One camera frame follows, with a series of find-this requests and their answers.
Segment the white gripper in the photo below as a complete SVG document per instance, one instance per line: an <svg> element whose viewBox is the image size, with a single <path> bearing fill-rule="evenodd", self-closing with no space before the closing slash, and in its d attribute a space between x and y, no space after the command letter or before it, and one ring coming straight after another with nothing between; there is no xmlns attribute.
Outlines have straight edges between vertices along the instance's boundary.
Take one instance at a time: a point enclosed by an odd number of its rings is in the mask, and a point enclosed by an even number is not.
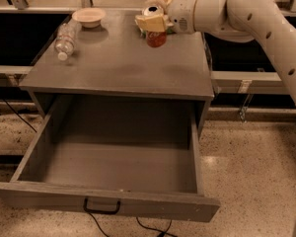
<svg viewBox="0 0 296 237"><path fill-rule="evenodd" d="M172 29L177 34L192 34L195 32L193 15L197 0L146 0L146 6L168 7L168 17L163 14L152 16L136 15L135 22L144 32L162 33L168 28L169 20Z"/></svg>

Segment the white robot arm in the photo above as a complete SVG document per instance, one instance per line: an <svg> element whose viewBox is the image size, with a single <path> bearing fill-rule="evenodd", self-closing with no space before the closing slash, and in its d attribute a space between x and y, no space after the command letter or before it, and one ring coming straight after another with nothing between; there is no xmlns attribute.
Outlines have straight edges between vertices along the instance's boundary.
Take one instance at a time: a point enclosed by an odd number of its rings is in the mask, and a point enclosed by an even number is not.
<svg viewBox="0 0 296 237"><path fill-rule="evenodd" d="M296 106L296 28L274 0L148 0L135 23L150 46L164 44L167 30L256 40Z"/></svg>

